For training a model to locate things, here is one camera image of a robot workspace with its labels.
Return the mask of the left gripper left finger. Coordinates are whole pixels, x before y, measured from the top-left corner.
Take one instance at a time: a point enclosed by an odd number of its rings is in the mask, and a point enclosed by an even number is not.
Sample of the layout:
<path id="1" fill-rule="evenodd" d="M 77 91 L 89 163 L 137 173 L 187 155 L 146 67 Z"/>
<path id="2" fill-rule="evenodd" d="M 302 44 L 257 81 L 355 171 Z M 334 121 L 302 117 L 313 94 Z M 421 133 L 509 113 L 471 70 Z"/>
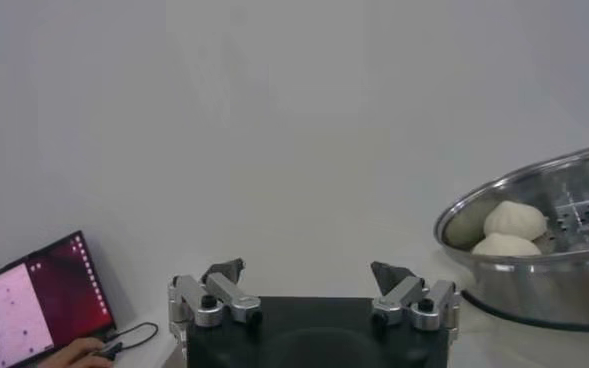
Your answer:
<path id="1" fill-rule="evenodd" d="M 168 285 L 169 322 L 215 328 L 228 312 L 233 322 L 253 328 L 263 319 L 261 299 L 242 291 L 238 282 L 245 263 L 236 258 L 211 265 L 200 277 L 174 276 Z"/>

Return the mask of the person's hand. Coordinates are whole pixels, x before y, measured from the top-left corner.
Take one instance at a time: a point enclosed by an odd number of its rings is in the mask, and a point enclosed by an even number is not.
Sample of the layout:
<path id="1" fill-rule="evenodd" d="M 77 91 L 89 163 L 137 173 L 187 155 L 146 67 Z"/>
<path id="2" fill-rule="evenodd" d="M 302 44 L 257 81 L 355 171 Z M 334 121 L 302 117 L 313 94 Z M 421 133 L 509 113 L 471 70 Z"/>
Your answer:
<path id="1" fill-rule="evenodd" d="M 95 355 L 104 343 L 97 338 L 79 338 L 50 357 L 41 361 L 38 368 L 112 368 L 113 362 Z"/>

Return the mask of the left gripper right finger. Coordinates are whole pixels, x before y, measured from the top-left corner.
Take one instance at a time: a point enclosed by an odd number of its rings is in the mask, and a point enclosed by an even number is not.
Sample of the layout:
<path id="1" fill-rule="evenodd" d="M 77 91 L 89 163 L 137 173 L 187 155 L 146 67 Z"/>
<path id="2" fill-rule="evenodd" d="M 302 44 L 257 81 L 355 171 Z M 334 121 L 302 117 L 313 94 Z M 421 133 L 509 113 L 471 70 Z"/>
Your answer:
<path id="1" fill-rule="evenodd" d="M 376 331 L 408 321 L 419 331 L 457 331 L 460 292 L 452 281 L 432 286 L 408 268 L 372 262 L 370 269 L 382 295 L 372 300 L 371 322 Z"/>

